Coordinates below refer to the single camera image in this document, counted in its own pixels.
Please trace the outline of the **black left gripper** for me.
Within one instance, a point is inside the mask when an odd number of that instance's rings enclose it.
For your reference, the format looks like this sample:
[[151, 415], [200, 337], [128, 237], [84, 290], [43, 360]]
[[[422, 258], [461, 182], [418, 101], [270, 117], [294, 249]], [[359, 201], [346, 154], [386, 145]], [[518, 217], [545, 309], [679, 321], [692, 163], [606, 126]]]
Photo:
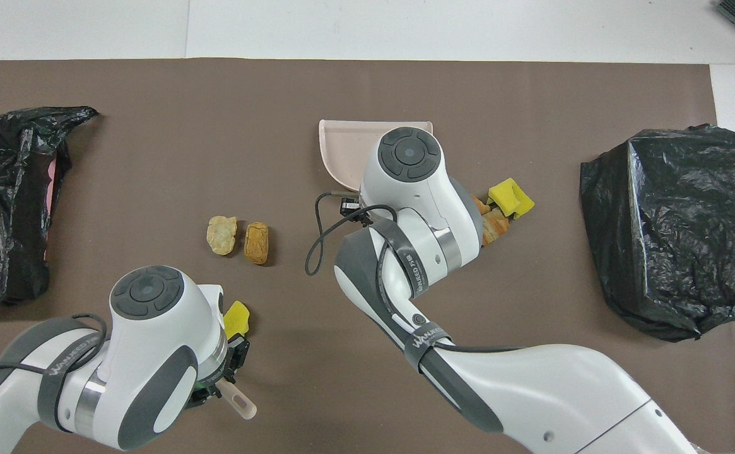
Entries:
[[222, 349], [218, 342], [215, 352], [198, 366], [197, 382], [191, 392], [191, 407], [205, 404], [212, 397], [224, 399], [235, 410], [249, 410], [250, 400], [235, 387], [235, 373], [243, 367], [250, 342], [234, 336]]

